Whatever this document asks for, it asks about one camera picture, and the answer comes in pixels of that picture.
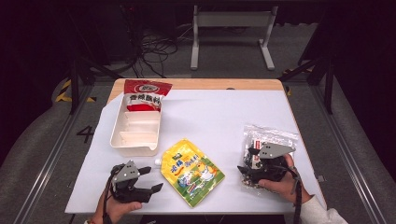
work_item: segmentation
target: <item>sleeve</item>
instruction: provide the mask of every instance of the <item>sleeve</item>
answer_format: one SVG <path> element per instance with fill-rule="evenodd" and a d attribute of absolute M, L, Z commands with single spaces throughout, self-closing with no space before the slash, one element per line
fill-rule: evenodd
<path fill-rule="evenodd" d="M 301 206 L 300 218 L 304 224 L 347 224 L 347 222 L 338 214 L 337 210 L 331 208 L 325 210 L 317 196 L 314 195 L 311 200 L 303 203 Z"/>

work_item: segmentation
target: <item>white plastic tray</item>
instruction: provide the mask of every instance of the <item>white plastic tray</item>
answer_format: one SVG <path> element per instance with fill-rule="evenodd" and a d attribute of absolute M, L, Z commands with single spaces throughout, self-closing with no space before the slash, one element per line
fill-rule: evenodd
<path fill-rule="evenodd" d="M 129 111 L 127 99 L 130 95 L 122 97 L 110 145 L 123 157 L 154 156 L 158 153 L 161 112 Z"/>

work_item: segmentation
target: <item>hand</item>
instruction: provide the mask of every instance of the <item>hand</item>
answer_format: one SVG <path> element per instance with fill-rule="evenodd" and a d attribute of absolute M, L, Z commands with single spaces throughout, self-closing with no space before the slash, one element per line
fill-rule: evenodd
<path fill-rule="evenodd" d="M 120 203 L 111 196 L 109 192 L 107 194 L 110 198 L 107 200 L 106 210 L 111 221 L 117 223 L 121 217 L 129 212 L 142 208 L 142 203 L 131 202 L 131 203 Z M 104 206 L 105 192 L 103 191 L 100 196 L 98 205 L 96 207 L 95 214 L 92 217 L 92 222 L 95 224 L 103 223 L 103 206 Z"/>
<path fill-rule="evenodd" d="M 294 167 L 294 161 L 291 155 L 288 153 L 284 155 L 284 157 L 288 166 Z M 295 180 L 293 179 L 293 176 L 291 175 L 290 172 L 286 172 L 285 176 L 279 182 L 275 182 L 267 179 L 261 179 L 259 181 L 260 186 L 279 193 L 280 196 L 282 196 L 289 202 L 296 203 L 296 192 L 291 194 L 291 191 L 293 190 L 294 187 L 294 183 Z M 309 193 L 306 191 L 302 183 L 302 203 L 309 201 L 311 198 L 312 196 L 309 195 Z"/>

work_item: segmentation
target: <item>white tabletop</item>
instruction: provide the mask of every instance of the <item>white tabletop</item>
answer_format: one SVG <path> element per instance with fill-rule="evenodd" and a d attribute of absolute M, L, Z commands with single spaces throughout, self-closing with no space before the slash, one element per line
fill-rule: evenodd
<path fill-rule="evenodd" d="M 154 157 L 125 158 L 110 145 L 122 94 L 102 111 L 90 150 L 82 164 L 76 185 L 65 212 L 93 213 L 106 180 L 114 165 L 134 160 L 138 168 L 151 166 L 135 186 L 151 188 L 163 183 L 160 192 L 136 214 L 287 214 L 294 212 L 292 203 L 278 195 L 248 190 L 241 184 L 236 168 L 242 165 L 243 131 L 247 124 L 271 127 L 300 134 L 283 91 L 171 90 L 163 98 L 159 153 Z M 167 182 L 154 165 L 166 149 L 187 138 L 200 148 L 225 174 L 225 178 L 195 207 L 191 208 Z M 326 208 L 303 139 L 294 153 L 295 165 L 304 186 L 316 194 Z"/>

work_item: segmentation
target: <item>cartoon character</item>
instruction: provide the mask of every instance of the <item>cartoon character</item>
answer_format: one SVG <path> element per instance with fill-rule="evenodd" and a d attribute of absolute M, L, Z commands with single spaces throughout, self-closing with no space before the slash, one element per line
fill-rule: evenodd
<path fill-rule="evenodd" d="M 182 175 L 181 177 L 178 178 L 177 183 L 182 188 L 186 188 L 187 186 L 190 185 L 190 181 L 191 181 L 191 174 L 190 173 L 186 173 L 186 174 L 184 174 L 184 175 Z"/>
<path fill-rule="evenodd" d="M 211 180 L 213 177 L 215 177 L 217 172 L 215 168 L 208 166 L 201 161 L 197 163 L 197 168 L 198 171 L 196 171 L 195 173 L 205 181 Z"/>

